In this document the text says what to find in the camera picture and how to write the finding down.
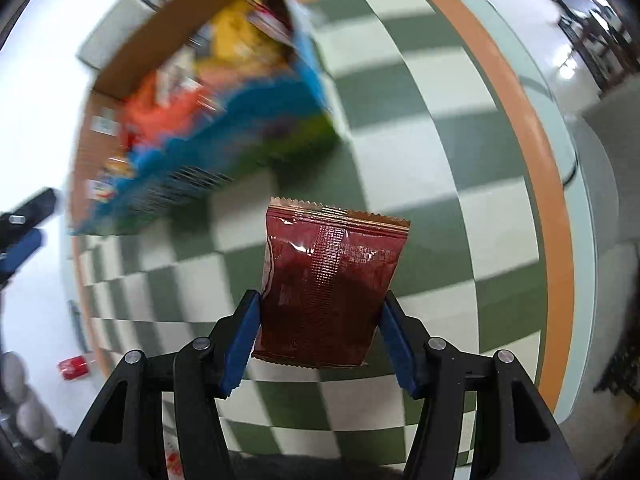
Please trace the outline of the dark red snack packet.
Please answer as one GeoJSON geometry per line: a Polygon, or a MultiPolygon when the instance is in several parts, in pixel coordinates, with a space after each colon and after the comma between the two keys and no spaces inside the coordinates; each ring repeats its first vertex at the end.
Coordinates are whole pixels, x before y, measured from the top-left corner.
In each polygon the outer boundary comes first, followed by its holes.
{"type": "Polygon", "coordinates": [[[409,230],[397,217],[273,197],[254,358],[360,366],[409,230]]]}

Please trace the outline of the red cola can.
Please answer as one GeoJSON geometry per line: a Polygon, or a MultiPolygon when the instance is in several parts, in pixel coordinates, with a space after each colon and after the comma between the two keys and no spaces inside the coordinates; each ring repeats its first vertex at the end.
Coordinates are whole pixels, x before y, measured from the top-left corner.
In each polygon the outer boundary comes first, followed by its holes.
{"type": "Polygon", "coordinates": [[[90,366],[84,356],[73,356],[58,362],[58,371],[66,382],[84,377],[90,373],[90,366]]]}

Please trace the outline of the green checkered table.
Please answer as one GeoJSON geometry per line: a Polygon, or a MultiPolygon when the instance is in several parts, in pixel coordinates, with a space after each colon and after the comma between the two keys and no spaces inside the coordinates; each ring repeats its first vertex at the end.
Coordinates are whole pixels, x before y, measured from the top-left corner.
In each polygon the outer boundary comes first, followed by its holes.
{"type": "Polygon", "coordinates": [[[96,355],[175,351],[259,283],[273,195],[408,218],[393,280],[409,314],[469,352],[513,350],[540,376],[548,278],[525,158],[498,96],[427,0],[316,0],[343,142],[310,168],[258,171],[137,236],[84,237],[96,355]]]}

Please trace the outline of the cardboard box with blue print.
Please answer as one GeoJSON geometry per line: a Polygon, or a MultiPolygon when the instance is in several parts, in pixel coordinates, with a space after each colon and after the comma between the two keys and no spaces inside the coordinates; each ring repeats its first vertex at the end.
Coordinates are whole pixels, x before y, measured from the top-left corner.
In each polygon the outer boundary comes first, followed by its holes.
{"type": "Polygon", "coordinates": [[[78,234],[130,234],[336,143],[296,0],[169,0],[96,76],[70,192],[78,234]]]}

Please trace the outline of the grey plastic chair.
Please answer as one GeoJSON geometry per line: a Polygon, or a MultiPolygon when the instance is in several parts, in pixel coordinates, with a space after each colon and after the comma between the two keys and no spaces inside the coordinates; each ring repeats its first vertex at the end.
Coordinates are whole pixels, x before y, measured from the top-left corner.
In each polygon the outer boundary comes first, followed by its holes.
{"type": "Polygon", "coordinates": [[[597,255],[639,239],[639,77],[568,120],[589,197],[597,255]]]}

